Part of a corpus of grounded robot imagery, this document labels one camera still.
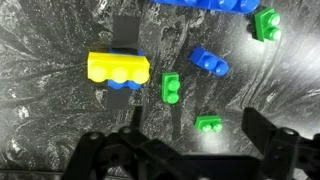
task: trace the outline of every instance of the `lego brick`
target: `lego brick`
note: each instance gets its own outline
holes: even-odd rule
[[[221,118],[217,115],[214,116],[198,116],[195,127],[202,132],[220,132],[223,128]]]
[[[247,14],[254,11],[260,0],[151,0],[156,3],[202,8],[207,10]]]
[[[124,83],[116,83],[113,80],[108,80],[108,86],[112,87],[113,89],[122,89],[128,87],[132,90],[138,90],[142,87],[142,84],[137,84],[134,81],[126,81]]]
[[[94,82],[113,80],[124,83],[128,80],[137,84],[149,80],[150,64],[144,56],[90,52],[88,78]]]
[[[274,41],[281,37],[281,30],[276,27],[280,22],[280,15],[273,8],[266,8],[254,15],[257,38],[264,42],[265,39]]]
[[[121,55],[138,55],[144,56],[141,50],[128,49],[128,48],[109,48],[109,53],[111,54],[121,54]],[[113,80],[108,80],[107,85],[113,89],[129,88],[131,90],[138,90],[142,87],[141,84],[137,84],[134,81],[126,81],[124,83],[117,83]]]
[[[199,67],[206,69],[217,76],[227,74],[229,67],[228,63],[219,57],[209,53],[201,47],[196,47],[190,56],[190,60]]]
[[[175,104],[179,100],[180,88],[179,74],[176,72],[162,74],[162,100],[169,104]]]

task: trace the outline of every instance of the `marble surface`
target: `marble surface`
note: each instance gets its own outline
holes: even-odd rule
[[[132,110],[107,110],[108,90],[86,78],[88,51],[112,42],[113,15],[141,17],[139,46],[152,71],[130,105],[146,107],[150,138],[179,152],[259,156],[240,129],[249,106],[311,138],[320,131],[320,2],[262,0],[257,11],[263,7],[281,14],[277,42],[253,39],[252,15],[147,0],[1,0],[0,168],[61,171],[83,133],[129,124]],[[193,65],[197,45],[226,60],[229,73],[218,78]],[[160,98],[161,73],[170,71],[182,82],[173,106]],[[212,113],[223,131],[196,131],[196,116]]]

